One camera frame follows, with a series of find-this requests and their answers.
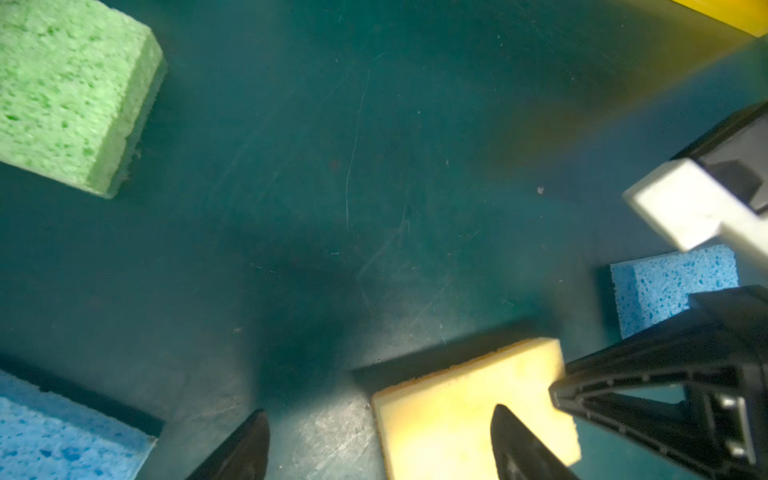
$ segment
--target green sponge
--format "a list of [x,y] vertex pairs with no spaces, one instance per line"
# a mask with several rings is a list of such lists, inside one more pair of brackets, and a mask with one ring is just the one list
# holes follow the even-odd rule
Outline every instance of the green sponge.
[[114,195],[165,72],[146,25],[95,0],[0,0],[0,161]]

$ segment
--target yellow object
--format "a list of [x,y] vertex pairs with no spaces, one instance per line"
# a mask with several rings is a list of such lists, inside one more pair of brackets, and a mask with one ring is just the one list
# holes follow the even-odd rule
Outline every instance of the yellow object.
[[389,480],[498,480],[491,418],[499,403],[564,464],[577,462],[574,421],[548,392],[563,374],[560,342],[531,339],[376,393]]
[[674,0],[756,37],[768,34],[768,0]]

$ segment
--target sponge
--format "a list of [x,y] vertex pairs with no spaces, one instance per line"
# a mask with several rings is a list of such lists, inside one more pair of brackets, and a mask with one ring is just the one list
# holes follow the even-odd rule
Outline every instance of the sponge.
[[581,458],[572,417],[552,406],[560,343],[530,339],[372,398],[389,480],[498,480],[491,419],[501,403],[566,465]]
[[611,265],[621,337],[688,310],[689,293],[739,286],[736,255],[726,245]]
[[132,480],[155,441],[0,372],[0,478]]
[[2,0],[0,58],[0,161],[114,194],[164,73],[152,31],[95,0]]

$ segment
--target scratched surface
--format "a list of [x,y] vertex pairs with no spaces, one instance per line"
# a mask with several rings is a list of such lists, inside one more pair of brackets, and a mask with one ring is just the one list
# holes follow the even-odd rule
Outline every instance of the scratched surface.
[[[353,370],[521,319],[616,341],[600,268],[669,250],[621,192],[768,95],[664,0],[107,3],[170,73],[114,200],[0,165],[0,353],[165,421],[141,480],[255,408],[268,478],[383,478]],[[579,429],[584,478],[678,475]]]

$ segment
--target green tabletop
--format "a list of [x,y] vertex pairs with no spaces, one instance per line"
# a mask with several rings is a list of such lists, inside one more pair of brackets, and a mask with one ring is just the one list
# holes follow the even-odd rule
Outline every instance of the green tabletop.
[[[268,478],[383,478],[355,371],[617,341],[604,267],[671,250],[622,191],[768,96],[762,43],[667,0],[107,3],[170,70],[113,200],[0,164],[0,353],[165,422],[141,480],[256,408]],[[583,478],[689,478],[579,432]]]

